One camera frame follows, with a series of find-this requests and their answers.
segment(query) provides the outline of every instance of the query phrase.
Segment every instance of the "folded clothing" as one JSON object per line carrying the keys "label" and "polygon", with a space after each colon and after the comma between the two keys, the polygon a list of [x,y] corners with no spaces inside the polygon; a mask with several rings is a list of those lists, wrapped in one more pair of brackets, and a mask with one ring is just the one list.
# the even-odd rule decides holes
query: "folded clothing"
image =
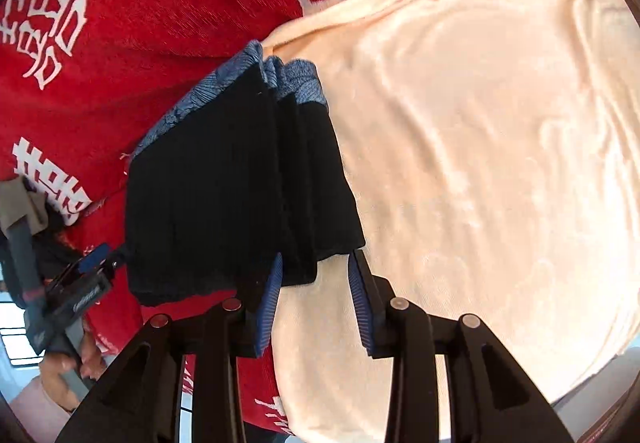
{"label": "folded clothing", "polygon": [[180,100],[132,156],[126,245],[142,305],[244,287],[249,307],[277,253],[307,284],[364,245],[315,67],[254,41]]}

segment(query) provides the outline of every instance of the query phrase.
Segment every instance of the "white fabric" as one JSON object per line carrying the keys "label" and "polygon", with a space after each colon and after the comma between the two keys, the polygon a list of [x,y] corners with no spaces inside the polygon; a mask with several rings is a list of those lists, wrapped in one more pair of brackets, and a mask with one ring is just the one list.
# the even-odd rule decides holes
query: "white fabric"
{"label": "white fabric", "polygon": [[54,443],[70,417],[44,391],[40,376],[33,378],[10,406],[35,443]]}
{"label": "white fabric", "polygon": [[[318,67],[370,267],[397,295],[480,315],[550,401],[633,338],[640,30],[623,0],[347,0],[264,45]],[[282,290],[273,356],[297,436],[383,440],[391,361],[360,345],[345,257]]]}

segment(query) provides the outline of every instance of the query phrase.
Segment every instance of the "dark blue fabric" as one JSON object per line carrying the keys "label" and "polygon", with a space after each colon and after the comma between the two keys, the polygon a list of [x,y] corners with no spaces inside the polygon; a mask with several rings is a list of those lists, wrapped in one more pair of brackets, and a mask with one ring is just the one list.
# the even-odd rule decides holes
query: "dark blue fabric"
{"label": "dark blue fabric", "polygon": [[307,60],[293,60],[284,64],[278,57],[273,56],[262,60],[262,45],[257,40],[252,40],[242,51],[205,76],[162,116],[158,123],[146,133],[131,158],[135,158],[194,110],[216,99],[247,69],[256,64],[260,68],[264,83],[270,89],[274,89],[277,100],[289,94],[295,94],[298,103],[318,102],[326,106],[315,65]]}

